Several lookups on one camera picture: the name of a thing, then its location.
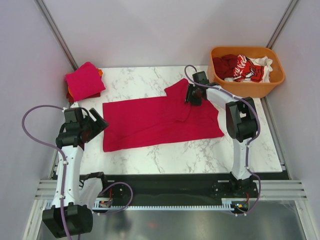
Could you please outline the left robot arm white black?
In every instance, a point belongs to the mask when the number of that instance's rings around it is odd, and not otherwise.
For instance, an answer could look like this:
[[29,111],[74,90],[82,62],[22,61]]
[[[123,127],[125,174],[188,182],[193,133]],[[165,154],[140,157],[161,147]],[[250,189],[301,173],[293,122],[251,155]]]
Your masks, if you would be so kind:
[[103,132],[108,123],[91,108],[73,107],[64,111],[65,122],[55,140],[58,152],[57,185],[42,221],[57,239],[91,232],[92,209],[96,198],[110,191],[103,172],[89,173],[80,186],[80,165],[85,144]]

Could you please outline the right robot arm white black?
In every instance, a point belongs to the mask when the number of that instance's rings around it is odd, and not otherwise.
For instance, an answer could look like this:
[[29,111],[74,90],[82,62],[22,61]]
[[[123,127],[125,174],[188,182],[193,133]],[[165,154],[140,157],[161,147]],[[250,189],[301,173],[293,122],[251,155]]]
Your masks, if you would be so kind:
[[225,110],[226,130],[233,139],[233,166],[231,174],[236,179],[229,184],[229,191],[235,197],[247,191],[243,180],[250,178],[249,148],[261,132],[261,125],[255,103],[251,97],[240,97],[223,89],[217,83],[210,83],[204,71],[195,72],[187,88],[186,103],[200,106],[203,100],[216,104]]

